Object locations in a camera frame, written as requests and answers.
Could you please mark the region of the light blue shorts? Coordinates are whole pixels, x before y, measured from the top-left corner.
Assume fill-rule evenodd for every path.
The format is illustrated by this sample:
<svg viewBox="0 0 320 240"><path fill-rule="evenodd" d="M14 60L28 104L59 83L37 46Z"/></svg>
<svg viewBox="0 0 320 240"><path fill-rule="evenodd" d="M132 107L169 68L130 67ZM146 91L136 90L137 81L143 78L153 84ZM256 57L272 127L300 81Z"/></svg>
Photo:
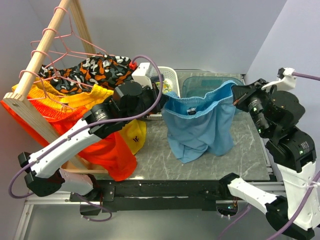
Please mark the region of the light blue shorts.
<svg viewBox="0 0 320 240"><path fill-rule="evenodd" d="M168 92L161 115L167 126L167 140L173 155L183 164L209 152L223 156L234 141L230 132L236 112L232 87L228 80L203 97L180 98Z"/></svg>

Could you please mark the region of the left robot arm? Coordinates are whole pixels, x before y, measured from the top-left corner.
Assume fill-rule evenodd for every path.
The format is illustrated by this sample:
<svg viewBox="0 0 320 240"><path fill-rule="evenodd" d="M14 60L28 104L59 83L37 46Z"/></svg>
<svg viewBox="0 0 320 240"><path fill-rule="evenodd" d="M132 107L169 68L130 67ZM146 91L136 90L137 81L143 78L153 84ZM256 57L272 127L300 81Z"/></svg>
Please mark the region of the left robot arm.
<svg viewBox="0 0 320 240"><path fill-rule="evenodd" d="M128 81L114 89L113 95L94 105L66 133L35 153L18 156L28 189L38 197L65 191L94 201L102 190L92 174L67 172L62 165L85 148L121 130L134 119L160 111L167 101L163 84L142 86Z"/></svg>

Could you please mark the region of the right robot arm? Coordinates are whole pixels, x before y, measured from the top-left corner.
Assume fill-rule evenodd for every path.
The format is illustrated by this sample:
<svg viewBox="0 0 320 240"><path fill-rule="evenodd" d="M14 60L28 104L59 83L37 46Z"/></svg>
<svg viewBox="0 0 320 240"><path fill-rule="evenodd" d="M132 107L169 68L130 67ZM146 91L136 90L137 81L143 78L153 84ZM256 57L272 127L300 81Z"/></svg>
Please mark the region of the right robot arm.
<svg viewBox="0 0 320 240"><path fill-rule="evenodd" d="M305 113L298 98L278 84L259 79L232 87L234 106L249 113L266 149L281 173L285 195L276 195L230 173L219 180L224 199L236 197L260 210L276 235L310 240L320 225L316 147L310 135L297 127Z"/></svg>

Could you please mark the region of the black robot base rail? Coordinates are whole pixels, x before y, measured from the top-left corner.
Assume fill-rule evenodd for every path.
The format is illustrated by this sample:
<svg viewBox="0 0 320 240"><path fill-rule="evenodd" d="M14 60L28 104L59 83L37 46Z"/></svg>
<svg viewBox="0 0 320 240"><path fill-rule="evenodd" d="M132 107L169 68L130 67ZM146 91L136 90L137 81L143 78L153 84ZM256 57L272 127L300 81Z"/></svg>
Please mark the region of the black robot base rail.
<svg viewBox="0 0 320 240"><path fill-rule="evenodd" d="M202 210L235 216L239 198L227 194L218 180L99 180L85 199L106 211Z"/></svg>

